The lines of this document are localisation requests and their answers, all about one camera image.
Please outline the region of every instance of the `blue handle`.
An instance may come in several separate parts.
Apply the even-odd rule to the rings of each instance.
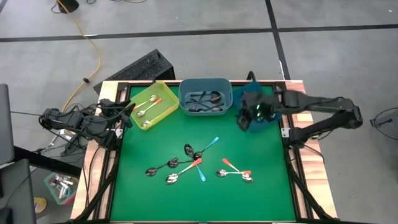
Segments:
[[[210,146],[212,146],[214,143],[218,142],[219,137],[216,137],[204,150],[208,149]]]
[[[195,167],[197,167],[197,169],[198,169],[198,172],[199,172],[199,175],[200,175],[200,178],[201,178],[201,181],[206,181],[206,177],[205,177],[205,175],[203,175],[203,173],[201,172],[201,170],[200,170],[200,168],[199,168],[199,166],[198,165],[196,165]]]

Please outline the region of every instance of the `table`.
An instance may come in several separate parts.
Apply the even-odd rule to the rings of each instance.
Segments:
[[[233,88],[250,82],[231,81]],[[273,88],[304,91],[302,81],[258,81],[264,91]],[[178,95],[180,81],[166,81]],[[123,101],[142,91],[150,81],[103,83],[99,98]],[[119,161],[118,177],[103,195],[101,205],[91,217],[110,218],[111,221],[292,221],[297,217],[311,217],[297,186],[291,183],[284,160],[280,126],[289,127],[286,116],[280,124],[251,134],[242,132],[235,123],[235,109],[220,117],[189,117],[177,110],[148,131],[134,127],[123,136],[121,153],[100,149],[93,161],[89,198],[98,190],[99,183],[110,171],[113,161]],[[294,114],[295,126],[312,124],[309,112]],[[182,170],[164,167],[153,177],[147,177],[149,167],[157,167],[173,157],[187,160],[184,144],[201,150],[216,136],[220,141],[207,150],[200,165],[207,181],[201,182],[196,170],[189,170],[174,185],[166,185],[165,177]],[[307,145],[319,150],[317,141]],[[85,167],[88,170],[97,143],[89,142]],[[240,178],[215,175],[217,169],[227,169],[221,159],[228,158],[238,169],[249,169],[254,182],[244,183]],[[316,154],[301,150],[292,163],[303,171],[307,188],[318,203],[331,216],[336,216],[333,199],[322,159]],[[71,218],[84,209],[86,190],[81,175]]]

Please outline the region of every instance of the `yellow cable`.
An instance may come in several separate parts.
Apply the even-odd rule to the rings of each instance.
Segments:
[[[97,66],[97,68],[95,69],[95,71],[94,71],[91,75],[89,75],[89,76],[87,77],[87,79],[90,79],[90,78],[91,78],[93,75],[95,75],[95,74],[98,72],[98,70],[100,70],[100,68],[101,68],[101,54],[100,54],[100,50],[98,50],[97,46],[94,44],[94,42],[93,42],[92,40],[90,40],[88,37],[86,37],[86,36],[84,35],[83,31],[81,30],[81,27],[79,26],[79,23],[78,23],[77,20],[74,18],[74,16],[70,14],[70,12],[68,11],[68,9],[62,4],[62,2],[61,2],[60,0],[57,0],[57,2],[59,3],[59,5],[60,5],[61,7],[63,7],[63,10],[65,10],[65,11],[68,13],[68,15],[72,18],[72,20],[75,22],[77,28],[79,29],[80,35],[81,35],[84,39],[90,41],[90,43],[93,45],[93,47],[95,48],[95,50],[96,50],[96,52],[97,52],[97,55],[98,55],[98,66]],[[63,111],[63,112],[65,112],[65,109],[67,108],[67,106],[68,106],[68,104],[70,103],[70,101],[73,99],[73,97],[75,97],[77,91],[79,91],[79,89],[80,89],[84,84],[85,84],[85,83],[82,82],[82,83],[76,88],[76,90],[72,93],[72,95],[69,97],[68,101],[65,103],[65,105],[64,105],[63,108],[62,108],[62,111]]]

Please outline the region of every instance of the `black box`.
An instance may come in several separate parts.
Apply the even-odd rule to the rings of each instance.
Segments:
[[[173,65],[157,50],[116,72],[104,81],[111,80],[175,80]],[[93,88],[100,94],[102,82]]]

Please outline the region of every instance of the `wooden board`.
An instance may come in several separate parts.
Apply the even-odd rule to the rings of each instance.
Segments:
[[[99,94],[99,99],[107,98],[107,99],[110,99],[111,101],[115,101],[119,82],[120,81],[105,81],[105,82],[103,82],[101,93]],[[124,83],[150,83],[151,81],[139,80],[139,81],[121,81],[121,82],[124,82]],[[165,82],[166,83],[176,83],[176,82],[181,82],[181,80],[166,80]],[[248,80],[231,80],[231,82],[250,82],[250,81],[248,81]],[[283,82],[283,81],[281,81],[281,80],[260,80],[260,82]],[[286,82],[287,89],[305,92],[303,81],[289,80],[289,81],[285,81],[285,82]],[[121,94],[121,99],[120,99],[121,101],[124,99],[125,94],[126,94],[126,90],[123,90],[122,94]],[[294,125],[296,127],[300,127],[300,128],[306,127],[313,123],[312,116],[309,112],[294,114],[293,121],[294,121]],[[283,116],[283,122],[284,122],[285,126],[288,126],[287,119],[285,116]],[[318,141],[309,140],[306,144],[320,152],[320,147],[319,147]],[[90,162],[91,162],[93,155],[94,155],[95,151],[97,150],[97,148],[98,148],[98,145],[95,141],[90,141],[88,143],[87,151],[86,151],[86,155],[85,155],[85,162],[84,162],[84,167],[86,167],[86,177],[87,178],[88,178],[88,168],[90,166]],[[99,149],[99,151],[97,152],[95,159],[93,161],[91,178],[90,178],[90,189],[89,189],[90,200],[94,197],[95,193],[98,190],[98,184],[100,181],[100,175],[101,175],[101,171],[103,168],[103,162],[104,162],[104,152],[105,152],[104,149]],[[302,163],[303,163],[305,178],[307,181],[307,187],[308,187],[309,191],[314,196],[314,198],[317,200],[317,202],[322,206],[322,208],[327,212],[327,214],[329,214],[333,217],[336,217],[336,210],[335,210],[335,206],[333,203],[333,198],[331,196],[328,177],[326,175],[326,170],[325,170],[325,166],[323,165],[322,158],[320,156],[314,154],[312,151],[308,151],[306,149],[302,149],[300,151],[300,154],[301,154],[301,159],[302,159]],[[113,158],[114,158],[114,153],[112,152],[111,159],[109,160],[108,172],[110,171],[110,168],[113,165]],[[296,189],[297,189],[300,213],[302,215],[302,218],[306,218],[307,214],[305,213],[305,205],[304,205],[303,196],[297,187],[296,187]],[[107,207],[108,196],[109,196],[109,188],[103,195],[103,199],[101,201],[101,206],[100,206],[101,209],[100,209],[100,213],[99,213],[99,218],[105,218],[105,211],[106,211],[106,207]],[[82,213],[82,211],[85,208],[85,201],[86,201],[86,187],[85,187],[85,179],[84,179],[83,171],[82,171],[81,176],[80,176],[78,190],[77,190],[76,197],[75,197],[75,203],[73,204],[71,218],[76,218],[77,216],[79,216]]]

